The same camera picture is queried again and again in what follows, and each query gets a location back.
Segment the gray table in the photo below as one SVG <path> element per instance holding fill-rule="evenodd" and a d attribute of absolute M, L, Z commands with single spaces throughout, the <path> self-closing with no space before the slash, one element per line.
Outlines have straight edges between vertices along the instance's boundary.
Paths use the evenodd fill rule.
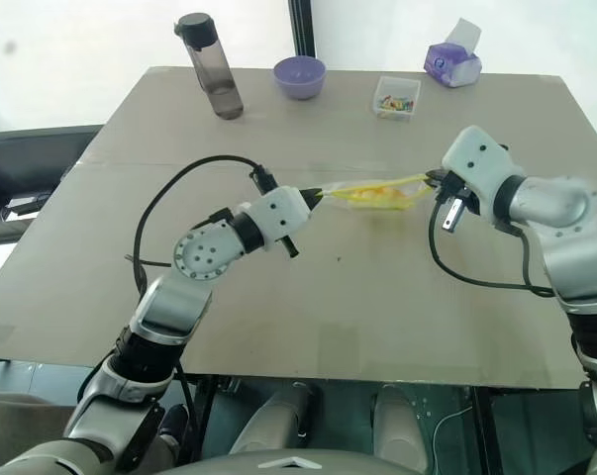
<path fill-rule="evenodd" d="M 410 123 L 369 110 L 380 73 L 332 71 L 321 96 L 292 102 L 267 70 L 236 70 L 245 114 L 216 118 L 188 68 L 150 69 L 61 183 L 0 271 L 0 357 L 94 364 L 137 302 L 131 265 L 138 218 L 181 166 L 235 153 L 279 182 L 396 178 L 437 167 L 471 124 L 510 146 L 535 175 L 580 175 L 597 187 L 597 135 L 557 77 L 483 75 L 444 89 L 423 74 Z M 143 257 L 169 260 L 185 231 L 256 192 L 237 165 L 183 180 L 151 216 Z M 403 214 L 321 206 L 294 238 L 238 262 L 184 353 L 186 371 L 260 376 L 576 387 L 581 369 L 551 300 L 480 289 L 432 263 L 432 198 Z M 534 254 L 538 246 L 534 242 Z M 439 238 L 467 275 L 520 279 L 520 243 L 466 216 Z M 545 283 L 535 259 L 534 280 Z M 152 270 L 149 277 L 154 278 Z"/>

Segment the plastic bag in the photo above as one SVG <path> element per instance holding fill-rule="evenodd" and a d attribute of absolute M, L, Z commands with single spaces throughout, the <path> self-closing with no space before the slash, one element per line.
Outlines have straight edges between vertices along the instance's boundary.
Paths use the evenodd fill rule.
<path fill-rule="evenodd" d="M 425 174 L 399 180 L 363 180 L 329 183 L 322 186 L 325 203 L 351 209 L 406 210 L 430 188 Z"/>

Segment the purple tissue box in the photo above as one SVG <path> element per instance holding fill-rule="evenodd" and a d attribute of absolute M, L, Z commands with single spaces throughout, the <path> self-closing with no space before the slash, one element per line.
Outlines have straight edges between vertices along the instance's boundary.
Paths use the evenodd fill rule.
<path fill-rule="evenodd" d="M 424 69 L 447 87 L 458 87 L 476 82 L 481 70 L 480 58 L 467 54 L 464 47 L 441 43 L 428 48 Z"/>

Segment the black cable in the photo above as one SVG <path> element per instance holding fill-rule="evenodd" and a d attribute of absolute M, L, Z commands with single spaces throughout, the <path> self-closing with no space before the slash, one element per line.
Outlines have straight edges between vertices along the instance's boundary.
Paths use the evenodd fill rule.
<path fill-rule="evenodd" d="M 208 383 L 208 393 L 206 394 L 206 403 L 203 407 L 203 413 L 201 414 L 201 423 L 199 424 L 199 443 L 197 449 L 199 450 L 193 457 L 194 460 L 201 459 L 201 449 L 203 448 L 203 440 L 206 438 L 206 429 L 208 428 L 208 422 L 210 421 L 210 412 L 212 411 L 212 401 L 214 400 L 215 393 L 217 392 L 217 386 L 219 381 L 216 376 L 211 376 Z"/>
<path fill-rule="evenodd" d="M 87 388 L 87 384 L 89 384 L 89 381 L 91 381 L 93 379 L 93 377 L 96 375 L 96 373 L 98 372 L 98 370 L 102 367 L 102 363 L 104 363 L 104 360 L 107 359 L 111 354 L 113 353 L 113 349 L 110 350 L 104 358 L 102 358 L 98 364 L 96 364 L 91 371 L 89 372 L 89 374 L 87 374 L 87 377 L 84 378 L 84 380 L 82 381 L 82 384 L 80 385 L 80 387 L 78 388 L 78 394 L 76 396 L 76 402 L 80 402 L 82 400 L 82 397 L 84 396 L 84 390 Z"/>
<path fill-rule="evenodd" d="M 130 262 L 133 262 L 133 256 L 130 254 L 124 254 L 124 258 Z M 160 262 L 158 260 L 144 260 L 144 259 L 140 259 L 140 264 L 148 265 L 151 267 L 170 267 L 172 265 L 169 262 Z"/>
<path fill-rule="evenodd" d="M 136 228 L 136 235 L 133 241 L 133 276 L 136 281 L 136 287 L 138 287 L 138 292 L 140 292 L 140 298 L 144 296 L 144 293 L 147 291 L 147 277 L 146 273 L 143 272 L 142 266 L 140 264 L 140 248 L 142 244 L 142 233 L 144 232 L 144 227 L 149 219 L 150 213 L 154 209 L 154 207 L 159 203 L 159 200 L 163 198 L 163 196 L 172 188 L 172 186 L 177 183 L 183 176 L 188 174 L 190 171 L 198 168 L 202 165 L 207 163 L 212 163 L 216 161 L 235 161 L 238 163 L 243 163 L 245 165 L 251 166 L 254 170 L 258 167 L 256 162 L 248 159 L 243 158 L 241 156 L 235 155 L 214 155 L 214 156 L 207 156 L 205 158 L 201 158 L 197 161 L 190 163 L 189 165 L 184 166 L 179 172 L 173 176 L 154 196 L 154 198 L 150 201 L 147 208 L 142 213 L 140 217 L 140 221 L 138 222 L 138 227 Z"/>
<path fill-rule="evenodd" d="M 555 293 L 553 289 L 546 288 L 541 290 L 532 284 L 532 279 L 529 276 L 529 263 L 531 261 L 531 251 L 529 248 L 529 239 L 523 230 L 519 230 L 520 233 L 518 234 L 518 238 L 520 238 L 521 243 L 523 244 L 523 280 L 525 281 L 525 285 L 529 287 L 529 290 L 532 294 L 537 295 L 538 297 L 543 297 L 544 299 L 550 299 L 551 297 L 555 297 Z"/>
<path fill-rule="evenodd" d="M 195 458 L 197 453 L 201 453 L 201 448 L 199 444 L 201 440 L 199 439 L 199 422 L 197 420 L 197 412 L 195 410 L 195 404 L 192 400 L 192 394 L 190 393 L 190 386 L 188 386 L 188 380 L 186 378 L 186 373 L 183 371 L 183 367 L 181 366 L 181 362 L 177 362 L 175 365 L 175 371 L 179 375 L 179 382 L 181 383 L 181 390 L 183 391 L 183 399 L 186 401 L 186 407 L 188 408 L 188 430 L 186 431 L 186 435 L 184 436 L 184 440 L 187 440 L 187 437 L 190 437 L 190 453 L 179 453 L 179 459 L 189 457 L 189 460 L 185 460 L 185 462 L 196 462 L 198 459 Z"/>
<path fill-rule="evenodd" d="M 433 256 L 433 260 L 435 264 L 441 268 L 441 270 L 455 279 L 460 280 L 461 282 L 465 282 L 467 284 L 478 285 L 480 287 L 489 287 L 494 289 L 509 289 L 509 290 L 529 290 L 530 292 L 538 292 L 537 295 L 541 297 L 547 294 L 548 292 L 552 293 L 552 289 L 549 287 L 540 287 L 536 285 L 531 285 L 531 279 L 529 278 L 529 260 L 525 257 L 529 257 L 529 248 L 525 247 L 525 243 L 527 242 L 527 238 L 524 239 L 521 237 L 521 241 L 523 243 L 523 277 L 526 277 L 525 285 L 522 284 L 508 284 L 508 283 L 500 283 L 500 282 L 488 282 L 485 280 L 477 280 L 471 279 L 469 277 L 465 277 L 464 275 L 459 274 L 458 272 L 453 271 L 449 267 L 447 267 L 439 257 L 437 253 L 437 244 L 435 242 L 435 228 L 437 226 L 437 216 L 439 214 L 439 209 L 441 208 L 441 203 L 438 201 L 435 203 L 435 208 L 430 216 L 430 223 L 428 225 L 428 243 L 430 245 L 430 253 Z"/>

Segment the water bottle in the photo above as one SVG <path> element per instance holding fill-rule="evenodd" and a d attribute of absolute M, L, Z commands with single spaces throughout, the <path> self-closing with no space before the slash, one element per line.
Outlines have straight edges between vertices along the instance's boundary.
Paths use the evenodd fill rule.
<path fill-rule="evenodd" d="M 175 25 L 175 34 L 183 39 L 215 114 L 226 120 L 240 116 L 243 102 L 212 18 L 205 13 L 185 15 Z"/>

